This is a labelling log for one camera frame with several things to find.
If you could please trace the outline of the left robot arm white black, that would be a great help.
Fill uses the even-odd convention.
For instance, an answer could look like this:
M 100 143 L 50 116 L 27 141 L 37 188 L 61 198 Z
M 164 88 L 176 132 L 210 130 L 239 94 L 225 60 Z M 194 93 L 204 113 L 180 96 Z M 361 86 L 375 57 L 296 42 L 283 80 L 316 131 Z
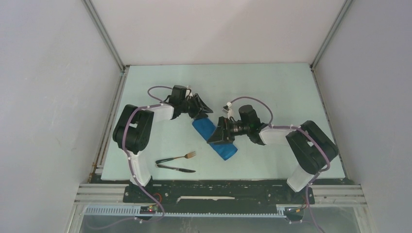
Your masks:
M 112 138 L 127 157 L 131 173 L 130 181 L 138 185 L 135 196 L 141 202 L 153 198 L 154 190 L 147 185 L 152 179 L 143 151 L 149 144 L 152 125 L 156 122 L 173 120 L 181 114 L 188 114 L 192 120 L 207 119 L 213 110 L 208 107 L 200 96 L 189 87 L 175 85 L 161 86 L 170 89 L 171 93 L 164 99 L 153 96 L 150 91 L 159 86 L 150 87 L 148 95 L 159 101 L 158 104 L 135 106 L 127 104 L 116 123 Z

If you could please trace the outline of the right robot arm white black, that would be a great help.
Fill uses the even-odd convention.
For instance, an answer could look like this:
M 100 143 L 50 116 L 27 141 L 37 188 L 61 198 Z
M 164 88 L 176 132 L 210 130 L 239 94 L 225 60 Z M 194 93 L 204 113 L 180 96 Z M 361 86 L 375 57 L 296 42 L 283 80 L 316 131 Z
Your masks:
M 312 120 L 300 126 L 275 126 L 263 123 L 252 105 L 239 108 L 239 120 L 231 116 L 231 104 L 224 106 L 227 116 L 221 116 L 215 131 L 209 137 L 209 144 L 229 144 L 236 136 L 246 135 L 258 145 L 290 146 L 298 166 L 287 179 L 282 190 L 285 201 L 295 203 L 302 197 L 302 189 L 314 182 L 320 173 L 330 169 L 331 161 L 339 154 L 338 147 Z

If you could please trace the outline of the blue cloth napkin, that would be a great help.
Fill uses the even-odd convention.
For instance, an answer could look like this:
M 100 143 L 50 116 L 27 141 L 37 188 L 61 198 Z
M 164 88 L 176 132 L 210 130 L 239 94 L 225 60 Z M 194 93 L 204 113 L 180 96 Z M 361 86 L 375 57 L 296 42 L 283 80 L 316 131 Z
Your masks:
M 209 118 L 196 119 L 192 126 L 224 161 L 238 152 L 233 143 L 222 142 L 221 135 L 216 134 L 217 127 Z

